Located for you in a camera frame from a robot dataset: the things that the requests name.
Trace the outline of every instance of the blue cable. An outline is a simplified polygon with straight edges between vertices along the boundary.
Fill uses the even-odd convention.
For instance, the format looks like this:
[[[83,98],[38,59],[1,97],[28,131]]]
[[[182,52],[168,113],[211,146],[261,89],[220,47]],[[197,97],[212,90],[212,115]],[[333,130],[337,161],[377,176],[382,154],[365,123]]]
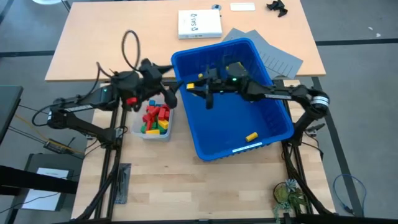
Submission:
[[[347,205],[345,205],[345,204],[343,203],[343,201],[340,199],[340,197],[338,196],[338,194],[337,194],[337,192],[336,192],[336,180],[337,180],[339,177],[351,177],[352,179],[357,180],[357,181],[362,185],[362,188],[364,189],[364,196],[363,196],[363,199],[362,199],[362,215],[363,215],[363,217],[365,217],[365,212],[364,212],[364,211],[365,211],[365,199],[366,199],[366,194],[367,194],[365,185],[364,185],[364,184],[362,183],[362,181],[360,181],[358,178],[354,177],[353,175],[349,175],[349,174],[340,174],[340,175],[338,175],[338,176],[335,178],[335,180],[333,181],[333,191],[334,191],[334,193],[335,193],[337,199],[340,201],[340,204],[343,206],[343,209],[344,209],[346,212],[351,213],[352,215],[354,215],[353,210],[350,209],[349,206],[347,206]]]

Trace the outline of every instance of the gray floor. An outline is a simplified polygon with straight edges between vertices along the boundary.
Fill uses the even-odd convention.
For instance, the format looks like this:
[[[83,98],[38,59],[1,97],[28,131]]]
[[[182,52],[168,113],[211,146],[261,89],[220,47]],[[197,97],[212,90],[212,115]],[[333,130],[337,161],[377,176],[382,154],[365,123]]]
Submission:
[[[0,0],[0,11],[6,0]],[[302,0],[315,40],[376,39],[398,37],[398,1],[395,0]],[[67,18],[61,4],[41,6],[30,0],[14,0],[0,25],[0,52],[54,50]],[[395,117],[398,108],[395,87],[398,82],[398,44],[319,47],[327,76],[320,79],[331,97],[331,114],[351,169],[367,190],[367,217],[398,218],[398,151]],[[92,83],[45,83],[51,57],[0,58],[0,84],[22,85],[22,105],[40,108],[55,96],[85,93]],[[301,81],[312,85],[310,78]],[[17,114],[30,119],[32,112],[19,108]],[[80,115],[91,119],[92,113]],[[33,133],[14,120],[16,128]],[[74,131],[52,131],[45,135],[60,142],[76,136],[72,147],[83,149],[85,139]],[[327,128],[318,135],[325,152],[324,166],[330,186],[341,173]],[[8,132],[0,146],[0,164],[23,169],[30,153],[49,153],[36,142]],[[349,205],[340,180],[337,192]],[[0,210],[10,206],[12,197],[0,196]],[[337,211],[347,215],[335,200]],[[53,223],[70,217],[70,206],[60,212],[21,211],[16,223]],[[0,214],[0,223],[6,213]]]

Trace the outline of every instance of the green block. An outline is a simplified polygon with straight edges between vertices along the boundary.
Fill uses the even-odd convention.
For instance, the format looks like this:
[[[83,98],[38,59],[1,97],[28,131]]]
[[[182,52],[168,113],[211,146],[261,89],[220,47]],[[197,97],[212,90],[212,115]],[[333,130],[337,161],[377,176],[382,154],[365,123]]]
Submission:
[[[147,124],[142,125],[142,127],[141,127],[141,132],[142,132],[143,134],[145,134],[146,130],[147,130]]]
[[[160,130],[160,134],[166,134],[166,132],[167,132],[167,129],[162,128],[160,125],[159,125],[159,130]]]

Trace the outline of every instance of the wooden table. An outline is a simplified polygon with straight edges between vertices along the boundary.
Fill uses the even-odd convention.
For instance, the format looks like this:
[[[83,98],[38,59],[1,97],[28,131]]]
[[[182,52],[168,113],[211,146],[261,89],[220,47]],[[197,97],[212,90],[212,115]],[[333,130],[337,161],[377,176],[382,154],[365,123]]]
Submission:
[[[231,2],[254,2],[255,11],[231,11]],[[171,64],[173,53],[221,42],[232,28],[248,32],[256,29],[268,43],[300,59],[303,64],[297,76],[325,75],[299,0],[284,0],[289,10],[284,17],[266,9],[271,0],[180,0],[74,2],[58,47],[45,79],[47,81],[94,80],[95,62],[104,69],[129,70],[121,54],[124,32],[132,29],[141,41],[141,59],[149,58],[158,65]],[[179,40],[178,10],[211,9],[221,5],[222,38]],[[127,42],[127,57],[136,60],[133,37]],[[170,72],[166,77],[174,77]]]
[[[285,82],[286,85],[298,83]],[[296,102],[290,102],[289,106],[293,121],[298,120],[303,109]],[[127,127],[131,126],[134,115],[128,114]],[[93,123],[108,127],[110,117],[111,112],[96,110]],[[307,136],[303,142],[316,146]],[[276,142],[203,162],[196,155],[185,110],[179,103],[170,142],[148,142],[132,134],[125,135],[121,162],[132,164],[129,196],[127,204],[114,206],[113,220],[271,218],[275,204],[272,190],[287,178],[281,152],[281,143]],[[327,209],[334,211],[319,152],[306,145],[300,146],[300,152],[308,186]],[[73,218],[79,216],[94,197],[103,160],[104,150],[97,149],[83,161]]]

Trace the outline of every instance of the red block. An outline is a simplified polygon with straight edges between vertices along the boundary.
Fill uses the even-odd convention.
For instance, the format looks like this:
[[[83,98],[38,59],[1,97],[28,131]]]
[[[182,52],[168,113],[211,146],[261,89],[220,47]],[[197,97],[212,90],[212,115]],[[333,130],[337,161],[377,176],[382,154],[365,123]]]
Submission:
[[[149,131],[152,127],[152,120],[147,122],[147,131]]]
[[[147,112],[151,111],[155,108],[155,106],[147,105]]]
[[[164,118],[168,121],[170,118],[170,112],[166,111],[166,113],[164,114]]]
[[[126,104],[128,104],[130,106],[134,105],[135,103],[137,103],[137,98],[136,97],[132,97],[132,98],[126,99]]]
[[[165,108],[166,111],[170,111],[170,108],[169,108],[169,106],[168,106],[167,104],[163,104],[163,105],[162,105],[162,108]]]
[[[166,116],[166,109],[165,108],[161,108],[159,111],[159,115],[158,115],[158,119],[159,120],[164,120]]]
[[[142,121],[143,122],[148,122],[148,121],[150,121],[150,120],[152,120],[152,117],[150,116],[150,114],[145,114],[143,117],[142,117]]]
[[[160,111],[160,108],[156,106],[154,109],[150,110],[148,114],[151,117],[155,117],[159,113],[159,111]]]

